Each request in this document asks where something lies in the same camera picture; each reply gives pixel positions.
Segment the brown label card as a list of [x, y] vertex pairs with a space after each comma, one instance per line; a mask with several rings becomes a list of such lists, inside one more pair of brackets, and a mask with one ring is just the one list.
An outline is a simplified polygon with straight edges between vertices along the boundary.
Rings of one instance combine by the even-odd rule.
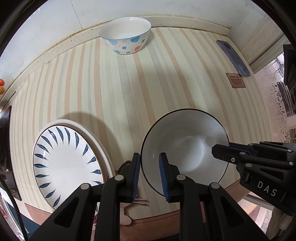
[[232, 88], [245, 88], [245, 83], [242, 77], [237, 73], [226, 73], [226, 76], [232, 86]]

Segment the black gas stove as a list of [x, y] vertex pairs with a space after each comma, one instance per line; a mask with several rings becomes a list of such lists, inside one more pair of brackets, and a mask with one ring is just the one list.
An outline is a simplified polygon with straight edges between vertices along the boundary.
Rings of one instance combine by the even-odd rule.
[[1, 116], [1, 174], [11, 173], [13, 170], [10, 153], [10, 119], [11, 106]]

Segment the striped table mat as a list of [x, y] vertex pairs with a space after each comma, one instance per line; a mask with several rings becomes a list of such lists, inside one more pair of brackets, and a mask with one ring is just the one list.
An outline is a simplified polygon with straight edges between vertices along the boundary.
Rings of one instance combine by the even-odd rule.
[[217, 44], [226, 36], [181, 28], [153, 28], [131, 55], [110, 51], [101, 39], [78, 45], [27, 76], [11, 99], [11, 162], [21, 199], [52, 209], [38, 189], [33, 145], [57, 119], [90, 130], [114, 168], [139, 152], [149, 128], [163, 115], [196, 108], [217, 118], [229, 140], [272, 139], [270, 118], [254, 75], [233, 88], [235, 67]]

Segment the white bowl blue pink dots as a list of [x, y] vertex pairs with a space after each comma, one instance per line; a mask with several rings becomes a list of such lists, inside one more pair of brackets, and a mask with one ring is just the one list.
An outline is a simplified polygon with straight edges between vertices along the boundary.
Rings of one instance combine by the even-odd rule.
[[133, 54], [145, 45], [151, 22], [140, 17], [127, 16], [112, 20], [99, 31], [100, 37], [106, 45], [116, 54]]

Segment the white bowl black rim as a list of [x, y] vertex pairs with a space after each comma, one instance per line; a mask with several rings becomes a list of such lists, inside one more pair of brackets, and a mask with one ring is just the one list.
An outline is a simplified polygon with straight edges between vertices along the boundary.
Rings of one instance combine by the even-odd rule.
[[172, 111], [157, 120], [145, 136], [140, 154], [143, 175], [151, 188], [163, 195], [159, 155], [165, 153], [170, 164], [195, 182], [219, 183], [228, 163], [213, 157], [216, 144], [227, 146], [229, 138], [215, 117], [192, 108]]

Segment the colourful fruit wall sticker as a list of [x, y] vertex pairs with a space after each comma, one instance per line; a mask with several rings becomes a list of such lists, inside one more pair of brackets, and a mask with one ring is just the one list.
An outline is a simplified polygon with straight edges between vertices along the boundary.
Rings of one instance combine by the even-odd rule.
[[3, 79], [0, 79], [0, 95], [3, 95], [6, 92], [4, 85], [5, 81]]

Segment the blue smartphone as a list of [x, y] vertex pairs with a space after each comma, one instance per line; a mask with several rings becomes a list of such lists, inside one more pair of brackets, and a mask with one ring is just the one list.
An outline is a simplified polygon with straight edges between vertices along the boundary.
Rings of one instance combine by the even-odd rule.
[[230, 43], [227, 41], [217, 40], [216, 43], [220, 46], [220, 48], [225, 52], [227, 57], [230, 59], [231, 63], [234, 65], [238, 74], [242, 77], [250, 76], [250, 71], [247, 66], [242, 61], [241, 57], [237, 54], [237, 52], [233, 49]]

